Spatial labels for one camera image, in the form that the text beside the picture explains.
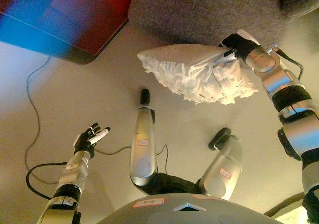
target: floor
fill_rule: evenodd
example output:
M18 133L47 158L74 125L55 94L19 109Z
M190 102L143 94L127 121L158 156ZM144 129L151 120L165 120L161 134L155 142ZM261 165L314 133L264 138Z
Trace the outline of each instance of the floor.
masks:
M315 100L319 97L318 11L294 20L282 49L305 67L302 82ZM111 127L98 143L103 151L131 145L141 88L148 88L156 111L154 125L157 150L167 144L167 171L196 182L216 156L207 144L215 133L229 127L242 140L243 171L230 201L265 212L283 199L301 192L301 163L289 158L277 139L281 127L277 112L252 71L243 72L259 92L235 104L184 101L144 72L136 54L167 45L159 37L128 23L91 64L77 65L52 58L31 81L31 96L38 107L41 133L30 150L28 163L62 162L72 154L77 134L94 122ZM36 136L37 123L27 100L27 75L47 56L0 43L0 223L35 223L47 200L25 184L24 153ZM129 150L113 156L96 153L80 200L82 224L93 224L144 194L129 178ZM158 156L159 171L165 169L166 153ZM35 172L47 181L58 180L61 168ZM55 185L32 179L41 192L52 195Z

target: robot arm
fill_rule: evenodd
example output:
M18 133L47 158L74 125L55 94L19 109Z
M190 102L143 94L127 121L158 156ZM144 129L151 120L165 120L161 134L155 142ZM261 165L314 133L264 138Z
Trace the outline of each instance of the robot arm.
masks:
M232 34L222 41L232 48L235 56L244 60L261 78L269 98L279 112L282 128L278 138L285 152L301 160L302 182L305 193L303 206L310 222L319 222L319 110L317 103L299 79L280 65L274 48L270 54L239 34Z
M96 143L109 131L95 123L83 134L78 135L74 142L74 156L63 170L53 198L48 202L37 224L79 224L81 213L78 202L84 190L85 178L88 175L89 159L94 156Z

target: wire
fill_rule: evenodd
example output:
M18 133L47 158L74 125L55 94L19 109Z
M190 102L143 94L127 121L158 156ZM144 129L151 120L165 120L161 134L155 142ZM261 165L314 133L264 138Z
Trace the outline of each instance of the wire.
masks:
M291 63L295 64L296 66L299 67L300 69L300 72L299 72L299 75L298 75L298 80L301 79L301 76L303 75L303 72L304 72L304 67L302 66L302 64L300 64L299 62L291 59L289 56L287 56L281 49L278 49L276 50L276 53L278 55L280 55L281 57L285 58L287 61L290 61Z
M273 215L275 215L277 212L279 212L281 209L287 207L288 205L290 205L291 203L297 202L299 200L301 200L302 198L304 198L304 193L297 193L287 199L284 199L281 203L279 203L278 205L274 206L273 208L271 208L270 210L266 211L264 214L266 216L272 217Z
M40 193L38 192L35 188L32 187L32 185L30 184L30 181L29 181L29 178L30 178L30 174L32 174L32 171L35 169L35 168L38 168L38 167L42 167L42 166L55 166L55 165L66 165L67 162L62 162L62 163L44 163L44 164L40 164L40 165L36 165L34 166L33 168L31 168L28 172L28 174L26 175L26 184L28 185L28 187L31 189L31 191L33 191L35 194L38 194L39 196L43 197L43 198L46 198L46 199L51 199L51 197L48 197L47 195L44 195L43 193Z
M106 152L103 152L101 150L98 150L98 149L94 149L96 152L100 153L100 154L104 154L104 155L114 155L114 154L117 154L119 152L121 152L122 150L124 149L127 149L127 148L131 148L130 146L126 146L124 148L121 148L119 149L118 151L115 151L114 153L106 153ZM165 172L167 174L167 162L168 162L168 155L169 155L169 151L168 151L168 147L167 147L167 144L164 145L164 147L161 149L161 151L159 153L157 153L156 155L160 155L164 152L164 149L166 148L167 150L167 157L166 157L166 162L165 162Z
M121 151L124 150L124 149L127 149L127 148L131 148L131 147L130 147L130 146L126 146L126 147L124 147L124 148L119 149L118 151L115 151L114 153L105 153L105 152L100 151L100 150L98 150L98 149L94 149L94 151L96 151L96 152L98 152L98 153L101 153L101 154L104 154L104 155L114 155L114 154L117 154L117 153L121 152Z
M168 161L168 154L169 154L169 151L168 151L167 144L165 144L165 147L166 147L166 150L167 150L167 156L166 156L166 162L165 162L165 173L167 174L167 161Z
M157 153L156 155L160 155L164 152L165 146L167 146L166 144L163 146L163 148L161 149L161 151L159 153Z
M40 135L40 132L41 132L41 123L40 123L40 116L39 116L39 112L36 108L36 106L34 105L33 103L33 100L31 98L31 95L30 95L30 77L35 73L37 72L38 70L42 69L43 67L45 67L49 61L51 59L51 56L48 57L47 61L39 68L37 68L36 70L34 70L33 72L31 72L26 80L26 92L27 92L27 95L28 95L28 98L29 98L29 101L30 103L32 104L32 107L35 111L35 114L36 114L36 119L37 119L37 124L38 124L38 131L37 131L37 134L36 134L36 137L34 138L34 141L33 143L28 147L28 149L26 150L25 152L25 155L24 155L24 164L27 168L28 171L30 171L30 167L27 163L27 157L28 157L28 153L30 151L30 149L35 145L35 143L37 142L38 138L39 138L39 135ZM37 177L35 174L31 173L31 175L36 178L38 181L40 181L41 183L45 183L45 184L57 184L58 182L46 182L44 181L43 179Z

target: label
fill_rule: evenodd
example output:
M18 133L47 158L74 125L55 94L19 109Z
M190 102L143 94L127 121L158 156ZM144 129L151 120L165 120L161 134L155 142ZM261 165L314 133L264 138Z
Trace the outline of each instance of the label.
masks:
M193 195L193 198L200 199L200 200L219 200L219 201L223 201L223 199L221 199L221 198L207 196L207 195Z
M163 205L166 202L165 198L152 198L137 201L133 204L132 208L143 208L143 207L151 207L151 206L159 206Z
M138 146L147 146L149 144L148 140L139 140Z
M223 169L223 168L219 169L219 174L221 174L225 178L228 178L228 179L231 178L231 173L228 172L226 169Z

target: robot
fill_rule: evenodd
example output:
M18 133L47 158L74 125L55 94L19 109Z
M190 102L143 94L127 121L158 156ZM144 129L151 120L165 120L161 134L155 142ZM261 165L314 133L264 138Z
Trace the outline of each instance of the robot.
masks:
M276 46L265 51L257 41L238 32L225 38L221 46L230 48L224 56L241 58L261 78L265 91L279 113L282 128L278 138L293 159L302 161L303 206L310 223L319 223L319 110L309 93L291 71L283 69L278 55L287 56ZM130 178L150 196L135 200L113 212L99 224L139 223L280 223L263 214L227 201L242 163L242 149L230 130L221 130L209 144L218 155L195 184L157 172L152 125L155 112L149 106L148 90L142 90L135 135L132 142ZM109 128L98 132L94 124L77 137L74 156L67 163L53 198L38 224L78 224L78 201L88 174L88 160L96 142Z

